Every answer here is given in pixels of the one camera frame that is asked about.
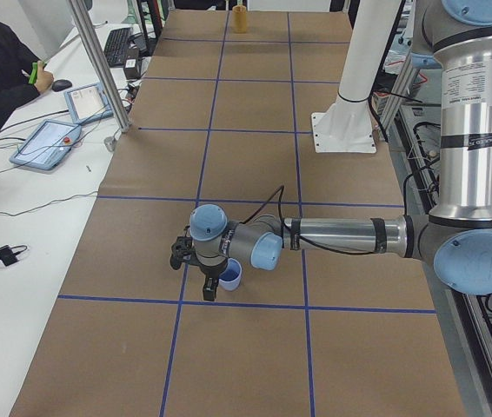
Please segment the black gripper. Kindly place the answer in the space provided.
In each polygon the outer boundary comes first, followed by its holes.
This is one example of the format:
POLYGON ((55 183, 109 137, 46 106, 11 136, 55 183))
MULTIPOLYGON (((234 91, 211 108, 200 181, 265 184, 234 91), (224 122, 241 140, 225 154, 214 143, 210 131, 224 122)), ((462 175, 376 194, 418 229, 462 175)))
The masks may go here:
POLYGON ((214 257, 199 255, 193 245, 193 239, 190 236, 181 235, 171 245, 170 266, 178 270, 183 263, 200 268, 206 277, 203 284, 203 299, 213 301, 214 281, 218 281, 224 271, 224 258, 220 255, 214 257))

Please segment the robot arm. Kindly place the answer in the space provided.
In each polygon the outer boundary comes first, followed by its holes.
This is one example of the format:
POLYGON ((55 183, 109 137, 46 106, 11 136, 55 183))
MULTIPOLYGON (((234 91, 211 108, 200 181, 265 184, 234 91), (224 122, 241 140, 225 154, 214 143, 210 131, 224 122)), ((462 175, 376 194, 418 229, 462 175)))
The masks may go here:
POLYGON ((271 270, 285 248, 395 253, 429 264, 458 292, 492 293, 492 1, 419 1, 415 12, 412 57, 442 71, 438 203, 393 220, 255 212, 241 222, 202 205, 172 245, 170 265, 200 268, 205 300, 215 300, 229 259, 271 270))

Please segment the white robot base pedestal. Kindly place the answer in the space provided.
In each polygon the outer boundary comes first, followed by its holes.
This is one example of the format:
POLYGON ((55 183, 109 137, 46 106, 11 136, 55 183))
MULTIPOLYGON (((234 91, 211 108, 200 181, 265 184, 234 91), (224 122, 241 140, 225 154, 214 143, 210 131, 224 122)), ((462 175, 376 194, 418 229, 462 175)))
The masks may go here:
POLYGON ((359 3, 336 100, 311 115, 317 153, 376 152, 368 99, 401 9, 400 0, 359 3))

